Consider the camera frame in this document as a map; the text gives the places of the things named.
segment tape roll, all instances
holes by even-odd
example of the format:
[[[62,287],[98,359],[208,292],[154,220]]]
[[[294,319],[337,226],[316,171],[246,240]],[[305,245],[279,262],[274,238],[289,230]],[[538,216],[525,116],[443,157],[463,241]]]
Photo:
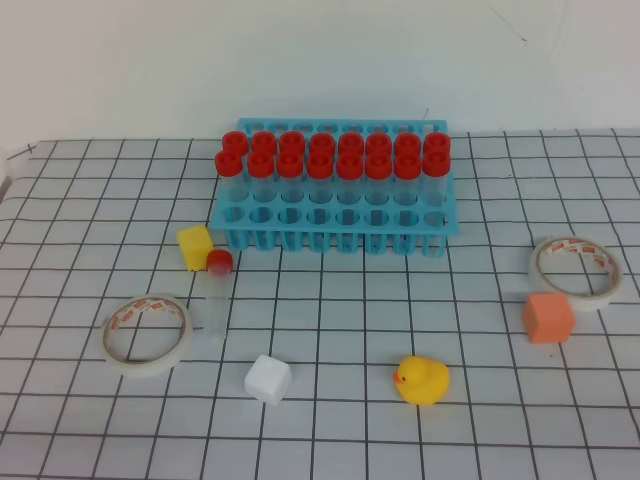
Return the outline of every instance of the tape roll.
[[[569,292],[547,278],[542,271],[541,260],[549,255],[560,253],[582,254],[591,257],[593,261],[609,274],[609,285],[606,288],[591,293]],[[607,306],[616,294],[624,275],[616,257],[606,248],[590,240],[579,237],[549,238],[540,242],[533,250],[529,263],[529,279],[536,291],[561,292],[569,298],[574,311],[593,312]]]
[[[169,312],[176,315],[182,321],[180,338],[167,353],[148,360],[127,360],[116,355],[110,346],[111,333],[120,327],[120,324],[131,318],[137,318],[139,314],[152,311]],[[102,325],[102,347],[107,363],[111,364],[121,375],[128,377],[151,377],[159,375],[174,367],[185,353],[189,345],[193,324],[187,308],[177,298],[161,294],[149,294],[133,297],[120,305],[107,317]]]

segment blue test tube rack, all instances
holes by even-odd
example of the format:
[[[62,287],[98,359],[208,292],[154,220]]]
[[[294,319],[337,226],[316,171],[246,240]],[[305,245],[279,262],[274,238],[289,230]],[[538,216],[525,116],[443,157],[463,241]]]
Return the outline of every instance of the blue test tube rack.
[[[333,135],[336,144],[340,135],[347,132],[360,133],[366,137],[375,132],[384,132],[392,140],[404,132],[413,132],[424,138],[431,132],[447,133],[447,123],[442,120],[318,120],[242,118],[238,130],[249,139],[259,131],[271,131],[276,137],[287,131],[304,134],[307,142],[316,133]],[[329,250],[332,238],[338,251],[354,253],[360,245],[367,253],[382,254],[391,246],[398,255],[411,255],[421,247],[425,256],[440,257],[444,253],[447,237],[459,230],[453,172],[447,175],[447,194],[442,205],[427,205],[418,195],[411,206],[397,204],[393,191],[383,205],[371,205],[365,199],[366,187],[360,200],[344,205],[337,198],[337,182],[332,181],[331,200],[317,204],[309,199],[309,189],[297,203],[286,203],[278,194],[268,203],[257,202],[252,194],[240,202],[229,199],[224,188],[217,195],[216,206],[210,228],[223,231],[229,248],[244,250],[255,244],[258,250],[273,250],[278,244],[286,251],[300,251],[305,244],[314,252]],[[438,226],[427,223],[427,216],[439,214],[442,223]],[[372,214],[382,218],[382,225],[371,225]]]

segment orange foam cube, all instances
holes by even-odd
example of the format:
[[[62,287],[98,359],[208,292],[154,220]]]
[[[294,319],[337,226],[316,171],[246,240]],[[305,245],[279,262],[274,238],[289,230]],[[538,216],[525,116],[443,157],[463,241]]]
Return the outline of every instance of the orange foam cube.
[[[563,293],[529,295],[523,317],[531,343],[566,342],[576,326],[569,299]]]

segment red tube cap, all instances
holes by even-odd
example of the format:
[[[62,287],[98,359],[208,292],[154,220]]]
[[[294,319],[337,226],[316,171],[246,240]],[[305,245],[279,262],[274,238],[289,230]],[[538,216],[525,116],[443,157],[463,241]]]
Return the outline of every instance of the red tube cap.
[[[362,135],[355,132],[345,133],[338,140],[338,153],[355,153],[364,155],[364,139]]]
[[[307,141],[300,132],[285,132],[280,135],[280,151],[295,152],[304,155],[307,149]]]
[[[396,177],[402,180],[415,180],[422,172],[422,165],[420,163],[420,155],[417,153],[404,152],[396,155]]]
[[[364,172],[364,162],[362,161],[362,155],[358,155],[357,153],[341,154],[338,158],[338,167],[336,168],[336,170],[338,172],[338,176],[344,180],[359,179]]]
[[[393,150],[396,155],[401,153],[414,153],[420,155],[420,149],[422,142],[420,137],[415,133],[401,133],[396,137],[396,141],[393,144]]]
[[[255,178],[266,178],[273,175],[273,155],[267,152],[251,152],[247,162],[249,175]]]
[[[235,152],[222,150],[216,154],[216,170],[222,177],[235,177],[242,172],[242,157]]]
[[[430,177],[442,177],[451,169],[451,155],[448,151],[427,152],[424,156],[422,171]]]
[[[427,153],[431,150],[449,153],[451,151],[451,138],[449,138],[449,135],[439,132],[427,135],[424,139],[424,152]]]
[[[370,153],[386,153],[391,155],[391,137],[386,133],[376,132],[367,137],[365,152]]]
[[[311,153],[328,153],[333,157],[336,154],[336,141],[333,139],[333,135],[325,132],[316,133],[309,140],[309,151]]]
[[[307,174],[316,180],[331,178],[331,175],[333,175],[333,154],[314,152],[309,155],[307,158]]]
[[[229,275],[233,272],[233,257],[226,250],[211,250],[207,255],[207,272],[214,275]]]
[[[244,132],[229,132],[222,137],[222,149],[242,157],[249,153],[249,140]]]
[[[284,178],[296,178],[302,175],[304,169],[302,162],[302,155],[289,150],[286,152],[280,152],[278,160],[276,161],[278,173]]]
[[[367,155],[364,171],[367,174],[367,177],[374,180],[384,180],[389,178],[393,171],[391,155],[385,153],[372,153]]]
[[[258,132],[251,137],[251,149],[254,152],[267,152],[275,155],[278,152],[278,141],[271,132]]]

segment yellow cube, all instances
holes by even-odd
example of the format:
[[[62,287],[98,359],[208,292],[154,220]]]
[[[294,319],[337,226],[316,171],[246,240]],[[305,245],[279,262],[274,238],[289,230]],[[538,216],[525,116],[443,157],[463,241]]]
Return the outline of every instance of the yellow cube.
[[[187,264],[187,270],[197,272],[206,270],[207,255],[213,250],[213,242],[209,236],[209,231],[204,225],[180,230],[176,234],[178,245]]]

